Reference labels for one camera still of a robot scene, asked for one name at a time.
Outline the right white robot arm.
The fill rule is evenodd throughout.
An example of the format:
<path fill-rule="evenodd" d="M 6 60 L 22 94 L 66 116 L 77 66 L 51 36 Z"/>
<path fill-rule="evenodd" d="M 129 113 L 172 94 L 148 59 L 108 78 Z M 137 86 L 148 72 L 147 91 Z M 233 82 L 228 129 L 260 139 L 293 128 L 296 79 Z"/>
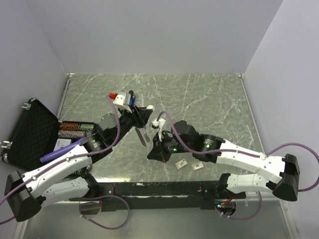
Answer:
<path fill-rule="evenodd" d="M 222 198 L 242 192 L 270 192 L 275 197 L 294 202 L 298 199 L 300 168 L 292 154 L 267 156 L 231 143 L 223 138 L 201 134 L 181 120 L 164 130 L 164 119 L 151 126 L 158 132 L 148 159 L 168 162 L 172 154 L 191 153 L 201 162 L 234 166 L 249 171 L 247 175 L 223 173 L 217 191 Z"/>

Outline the white stapler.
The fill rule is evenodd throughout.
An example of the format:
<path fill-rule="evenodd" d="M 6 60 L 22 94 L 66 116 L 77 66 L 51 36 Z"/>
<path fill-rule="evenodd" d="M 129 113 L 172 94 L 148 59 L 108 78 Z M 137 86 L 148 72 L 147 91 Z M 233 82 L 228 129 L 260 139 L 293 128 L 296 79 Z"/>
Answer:
<path fill-rule="evenodd" d="M 138 125 L 135 126 L 135 131 L 138 135 L 139 140 L 141 141 L 142 146 L 146 147 L 150 142 L 150 138 L 146 131 L 146 126 L 155 108 L 153 105 L 148 105 L 147 107 L 136 107 L 136 109 L 138 116 Z"/>

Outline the blue black stapler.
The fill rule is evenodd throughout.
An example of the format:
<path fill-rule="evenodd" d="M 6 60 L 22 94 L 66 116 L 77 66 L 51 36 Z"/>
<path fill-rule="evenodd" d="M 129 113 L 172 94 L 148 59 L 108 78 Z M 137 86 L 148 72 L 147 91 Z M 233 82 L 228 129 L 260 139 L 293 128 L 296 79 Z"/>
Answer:
<path fill-rule="evenodd" d="M 129 100 L 129 106 L 132 106 L 135 104 L 136 96 L 133 90 L 129 91 L 130 100 Z"/>

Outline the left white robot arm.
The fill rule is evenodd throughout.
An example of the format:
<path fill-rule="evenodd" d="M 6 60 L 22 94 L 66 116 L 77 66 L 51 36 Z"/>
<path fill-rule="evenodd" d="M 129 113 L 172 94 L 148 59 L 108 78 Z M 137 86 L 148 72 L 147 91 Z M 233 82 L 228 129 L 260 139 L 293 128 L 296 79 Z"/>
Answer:
<path fill-rule="evenodd" d="M 32 171 L 8 175 L 4 201 L 17 222 L 35 216 L 41 208 L 72 198 L 93 200 L 98 185 L 93 176 L 80 176 L 68 182 L 61 180 L 112 152 L 112 148 L 131 130 L 144 128 L 155 110 L 147 107 L 114 107 L 113 113 L 95 124 L 93 134 L 65 154 Z"/>

